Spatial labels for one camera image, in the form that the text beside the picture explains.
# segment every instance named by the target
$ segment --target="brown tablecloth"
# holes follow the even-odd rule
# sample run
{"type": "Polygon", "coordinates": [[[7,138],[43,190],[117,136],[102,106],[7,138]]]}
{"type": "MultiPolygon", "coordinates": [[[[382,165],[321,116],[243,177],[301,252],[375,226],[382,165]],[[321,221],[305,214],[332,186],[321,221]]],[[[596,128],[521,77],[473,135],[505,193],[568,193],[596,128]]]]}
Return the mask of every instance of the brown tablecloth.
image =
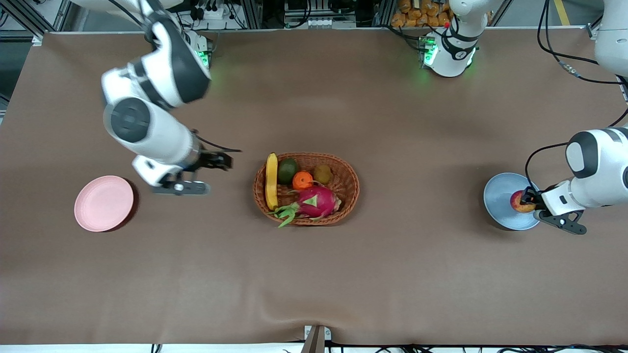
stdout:
{"type": "MultiPolygon", "coordinates": [[[[583,30],[552,36],[592,57],[583,30]]],[[[143,37],[46,35],[0,127],[0,343],[287,341],[313,323],[345,344],[626,343],[626,207],[586,211],[578,237],[498,229],[481,201],[532,150],[615,120],[619,88],[566,74],[534,31],[487,31],[480,45],[444,79],[384,30],[225,34],[211,90],[173,113],[245,152],[232,171],[200,173],[209,196],[168,197],[102,124],[100,75],[148,52],[143,37]],[[277,229],[251,191],[271,151],[351,163],[350,217],[277,229]],[[111,174],[137,184],[139,212],[84,231],[75,197],[111,174]]],[[[541,187],[570,176],[563,151],[531,175],[541,187]]]]}

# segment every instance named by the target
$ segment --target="orange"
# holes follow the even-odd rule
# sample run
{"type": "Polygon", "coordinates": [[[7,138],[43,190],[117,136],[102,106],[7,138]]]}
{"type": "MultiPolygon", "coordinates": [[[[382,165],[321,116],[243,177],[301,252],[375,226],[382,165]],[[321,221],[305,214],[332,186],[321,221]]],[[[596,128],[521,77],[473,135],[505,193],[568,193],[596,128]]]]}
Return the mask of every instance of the orange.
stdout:
{"type": "Polygon", "coordinates": [[[307,171],[299,171],[292,178],[292,188],[295,190],[305,190],[312,185],[314,185],[314,178],[307,171]]]}

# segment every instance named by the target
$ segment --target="fruit basket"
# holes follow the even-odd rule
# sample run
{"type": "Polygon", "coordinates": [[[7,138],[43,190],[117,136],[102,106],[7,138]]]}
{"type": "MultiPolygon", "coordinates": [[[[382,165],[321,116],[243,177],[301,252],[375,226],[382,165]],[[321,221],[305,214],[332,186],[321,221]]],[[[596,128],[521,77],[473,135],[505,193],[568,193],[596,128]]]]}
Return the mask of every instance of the fruit basket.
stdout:
{"type": "MultiPolygon", "coordinates": [[[[334,155],[326,155],[324,153],[300,152],[277,155],[277,159],[280,163],[287,158],[294,158],[300,170],[309,171],[310,173],[317,165],[328,165],[332,170],[332,179],[325,186],[333,191],[342,201],[340,209],[328,217],[320,220],[295,219],[290,223],[291,225],[329,225],[340,221],[353,210],[357,197],[360,195],[360,183],[354,169],[347,162],[334,155]]],[[[272,210],[266,205],[265,187],[266,163],[264,163],[257,171],[257,174],[255,174],[253,196],[257,207],[259,207],[266,217],[276,222],[282,222],[283,220],[269,214],[272,210]]],[[[277,197],[279,199],[279,206],[289,205],[297,200],[298,194],[294,192],[291,193],[291,190],[292,188],[290,188],[290,186],[278,185],[277,197]]]]}

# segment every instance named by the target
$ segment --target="peach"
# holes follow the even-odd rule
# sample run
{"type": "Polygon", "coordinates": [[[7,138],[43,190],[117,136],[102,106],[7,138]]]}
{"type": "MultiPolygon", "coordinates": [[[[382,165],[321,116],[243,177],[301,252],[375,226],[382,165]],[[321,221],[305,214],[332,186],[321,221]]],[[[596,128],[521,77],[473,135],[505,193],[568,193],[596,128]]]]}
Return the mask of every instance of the peach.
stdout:
{"type": "Polygon", "coordinates": [[[512,194],[511,196],[511,207],[517,212],[521,212],[522,214],[530,213],[534,211],[534,205],[522,205],[521,197],[523,196],[523,190],[519,190],[512,194]]]}

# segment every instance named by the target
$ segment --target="yellow tape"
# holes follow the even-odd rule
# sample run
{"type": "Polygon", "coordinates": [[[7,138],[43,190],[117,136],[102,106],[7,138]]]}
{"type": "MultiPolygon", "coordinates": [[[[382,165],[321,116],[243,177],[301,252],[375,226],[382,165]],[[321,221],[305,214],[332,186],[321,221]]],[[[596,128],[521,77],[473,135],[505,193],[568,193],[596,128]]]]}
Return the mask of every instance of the yellow tape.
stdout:
{"type": "Polygon", "coordinates": [[[563,4],[563,0],[554,0],[554,5],[556,6],[556,11],[558,12],[558,17],[560,18],[560,23],[563,26],[570,26],[569,17],[567,17],[567,11],[565,11],[565,5],[563,4]]]}

